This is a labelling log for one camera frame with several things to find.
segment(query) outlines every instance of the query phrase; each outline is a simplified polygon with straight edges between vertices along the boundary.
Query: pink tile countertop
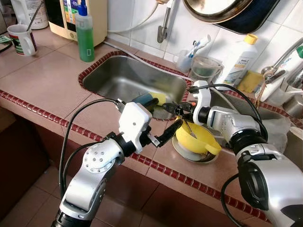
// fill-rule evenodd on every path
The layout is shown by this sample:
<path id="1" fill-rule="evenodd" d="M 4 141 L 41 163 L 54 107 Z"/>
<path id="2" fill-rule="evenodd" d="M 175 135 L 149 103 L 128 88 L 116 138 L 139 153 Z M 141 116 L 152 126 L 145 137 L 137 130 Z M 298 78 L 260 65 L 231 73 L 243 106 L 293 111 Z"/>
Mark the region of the pink tile countertop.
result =
<path id="1" fill-rule="evenodd" d="M 34 31 L 34 37 L 38 46 L 36 56 L 18 56 L 13 48 L 0 54 L 0 105 L 64 136 L 68 120 L 75 110 L 100 98 L 80 86 L 79 74 L 92 64 L 100 64 L 99 59 L 117 50 L 100 44 L 95 49 L 95 62 L 85 63 L 79 59 L 76 42 L 53 34 L 49 28 Z M 172 62 L 109 41 L 157 66 L 160 64 L 159 67 L 176 70 Z M 277 108 L 269 108 L 286 116 Z M 117 133 L 119 116 L 113 104 L 93 105 L 77 116 L 69 138 L 85 144 L 101 140 L 111 131 Z M 150 124 L 152 133 L 162 134 L 169 124 L 153 119 Z M 228 151 L 223 150 L 215 162 L 201 165 L 182 158 L 171 142 L 162 148 L 148 145 L 140 155 L 133 154 L 127 158 L 123 165 L 220 212 L 223 212 L 219 200 L 221 186 L 237 173 L 235 156 Z M 258 218 L 265 220 L 261 221 L 262 226 L 271 226 L 262 212 L 244 203 L 239 182 L 233 182 L 226 192 L 229 209 L 238 220 L 246 222 L 248 218 Z"/>

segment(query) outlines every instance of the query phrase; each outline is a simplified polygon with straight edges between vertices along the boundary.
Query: sink basin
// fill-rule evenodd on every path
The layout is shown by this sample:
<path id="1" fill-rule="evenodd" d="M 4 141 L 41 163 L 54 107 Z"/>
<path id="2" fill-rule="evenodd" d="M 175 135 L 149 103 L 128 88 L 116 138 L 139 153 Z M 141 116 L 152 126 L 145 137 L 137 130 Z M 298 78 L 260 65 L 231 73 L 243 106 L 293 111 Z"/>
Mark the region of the sink basin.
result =
<path id="1" fill-rule="evenodd" d="M 178 77 L 158 71 L 127 56 L 113 56 L 103 62 L 83 80 L 83 86 L 106 98 L 130 102 L 149 92 L 161 93 L 166 102 L 182 101 L 187 84 Z M 170 119 L 172 114 L 160 106 L 154 118 Z"/>
<path id="2" fill-rule="evenodd" d="M 250 106 L 247 104 L 247 102 L 243 99 L 239 99 L 230 95 L 225 95 L 226 98 L 237 108 L 237 110 L 241 114 L 250 114 L 254 116 Z M 212 92 L 212 100 L 211 100 L 211 106 L 222 106 L 226 108 L 230 108 L 227 103 L 219 97 L 216 93 Z M 259 113 L 261 115 L 262 120 L 267 119 L 279 119 L 283 118 L 284 116 L 280 115 L 279 113 L 270 111 L 265 108 L 260 108 Z M 218 132 L 214 130 L 210 130 L 214 135 L 219 135 Z M 287 134 L 287 146 L 284 151 L 284 155 L 288 157 L 292 162 L 294 162 L 302 171 L 303 171 L 303 142 L 301 139 L 299 139 L 297 136 L 292 134 L 291 132 L 288 132 Z M 223 139 L 218 140 L 218 142 L 224 147 L 226 144 L 226 141 Z"/>

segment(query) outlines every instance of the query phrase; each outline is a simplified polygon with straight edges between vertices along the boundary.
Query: mug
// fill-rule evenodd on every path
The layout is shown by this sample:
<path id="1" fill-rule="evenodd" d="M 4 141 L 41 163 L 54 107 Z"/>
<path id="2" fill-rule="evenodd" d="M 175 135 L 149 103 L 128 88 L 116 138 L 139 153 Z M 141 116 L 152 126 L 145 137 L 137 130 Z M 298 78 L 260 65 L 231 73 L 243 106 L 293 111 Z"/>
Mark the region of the mug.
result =
<path id="1" fill-rule="evenodd" d="M 178 56 L 175 55 L 173 57 L 173 61 L 176 63 L 176 67 L 181 72 L 188 72 L 191 67 L 191 61 L 193 58 L 187 57 L 189 51 L 188 50 L 182 50 Z"/>
<path id="2" fill-rule="evenodd" d="M 11 25 L 8 27 L 9 36 L 13 42 L 17 54 L 32 56 L 37 53 L 37 46 L 32 30 L 27 31 L 26 25 Z"/>

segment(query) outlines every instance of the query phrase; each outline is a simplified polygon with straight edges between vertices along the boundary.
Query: yellow container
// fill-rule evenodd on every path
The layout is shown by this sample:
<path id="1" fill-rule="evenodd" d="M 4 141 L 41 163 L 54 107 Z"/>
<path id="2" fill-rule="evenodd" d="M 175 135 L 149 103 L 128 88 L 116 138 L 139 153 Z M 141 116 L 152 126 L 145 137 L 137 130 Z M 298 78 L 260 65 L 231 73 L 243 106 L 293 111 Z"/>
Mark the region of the yellow container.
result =
<path id="1" fill-rule="evenodd" d="M 190 130 L 183 121 L 182 126 L 176 131 L 176 137 L 180 145 L 197 154 L 219 154 L 221 146 L 214 136 L 204 127 L 188 122 L 188 125 L 196 138 L 190 135 Z"/>

